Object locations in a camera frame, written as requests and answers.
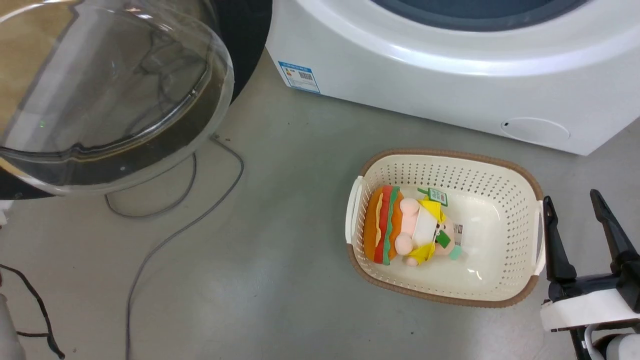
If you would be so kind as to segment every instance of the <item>hamburger plush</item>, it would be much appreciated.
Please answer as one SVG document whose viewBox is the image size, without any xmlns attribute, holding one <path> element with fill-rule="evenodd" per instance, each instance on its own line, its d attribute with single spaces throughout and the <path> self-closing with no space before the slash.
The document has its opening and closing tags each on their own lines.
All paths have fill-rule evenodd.
<svg viewBox="0 0 640 360">
<path fill-rule="evenodd" d="M 454 226 L 441 206 L 429 197 L 405 199 L 398 186 L 378 188 L 369 199 L 364 220 L 365 256 L 377 264 L 389 265 L 400 254 L 410 266 L 433 255 L 457 259 L 461 249 L 451 241 Z"/>
</svg>

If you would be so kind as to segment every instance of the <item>clear plastic cover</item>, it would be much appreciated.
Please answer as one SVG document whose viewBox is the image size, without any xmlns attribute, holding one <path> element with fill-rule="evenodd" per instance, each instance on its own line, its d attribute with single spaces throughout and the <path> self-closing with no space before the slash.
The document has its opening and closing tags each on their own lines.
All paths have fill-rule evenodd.
<svg viewBox="0 0 640 360">
<path fill-rule="evenodd" d="M 231 59 L 215 32 L 163 3 L 2 0 L 0 166 L 58 195 L 107 193 L 211 136 Z"/>
</svg>

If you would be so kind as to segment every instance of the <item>gray floor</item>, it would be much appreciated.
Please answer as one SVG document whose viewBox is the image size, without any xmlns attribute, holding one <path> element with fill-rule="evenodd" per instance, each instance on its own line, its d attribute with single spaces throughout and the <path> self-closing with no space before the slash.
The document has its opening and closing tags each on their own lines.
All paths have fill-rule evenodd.
<svg viewBox="0 0 640 360">
<path fill-rule="evenodd" d="M 530 170 L 554 199 L 580 274 L 606 272 L 609 263 L 589 189 L 603 193 L 630 237 L 640 233 L 640 122 L 578 157 L 291 90 L 264 57 L 220 134 L 246 160 L 245 176 L 143 276 L 135 359 L 572 359 L 568 335 L 541 328 L 545 281 L 516 306 L 472 309 L 383 290 L 355 273 L 344 246 L 348 193 L 364 162 L 392 147 L 475 152 Z M 139 262 L 212 204 L 238 170 L 213 144 L 198 159 L 191 196 L 157 219 L 118 218 L 101 197 L 13 208 L 0 230 L 0 262 L 22 269 L 40 291 L 67 359 L 124 358 L 125 299 Z M 187 161 L 114 202 L 132 213 L 169 203 L 190 171 Z M 2 291 L 17 327 L 43 329 L 17 280 L 7 275 Z M 55 358 L 44 340 L 23 344 L 30 360 Z"/>
</svg>

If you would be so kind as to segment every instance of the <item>white plastic basket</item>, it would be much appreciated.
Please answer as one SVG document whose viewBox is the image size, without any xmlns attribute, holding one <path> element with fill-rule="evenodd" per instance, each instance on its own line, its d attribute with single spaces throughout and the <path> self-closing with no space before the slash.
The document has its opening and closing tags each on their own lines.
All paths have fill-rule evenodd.
<svg viewBox="0 0 640 360">
<path fill-rule="evenodd" d="M 461 259 L 435 257 L 418 267 L 406 266 L 401 256 L 389 266 L 367 259 L 367 204 L 385 184 L 400 186 L 405 197 L 423 197 L 418 187 L 447 193 L 445 214 L 464 226 Z M 362 277 L 382 288 L 464 306 L 511 306 L 528 296 L 545 266 L 542 198 L 535 178 L 508 161 L 450 151 L 383 152 L 366 164 L 351 189 L 349 256 Z"/>
</svg>

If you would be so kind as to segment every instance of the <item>gray cylindrical object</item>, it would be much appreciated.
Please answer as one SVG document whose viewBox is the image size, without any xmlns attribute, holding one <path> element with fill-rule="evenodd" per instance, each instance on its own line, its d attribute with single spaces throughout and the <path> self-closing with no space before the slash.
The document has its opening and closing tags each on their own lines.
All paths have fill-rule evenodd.
<svg viewBox="0 0 640 360">
<path fill-rule="evenodd" d="M 0 294 L 0 359 L 2 360 L 26 360 L 18 334 L 15 332 L 9 307 L 6 305 L 6 297 Z"/>
</svg>

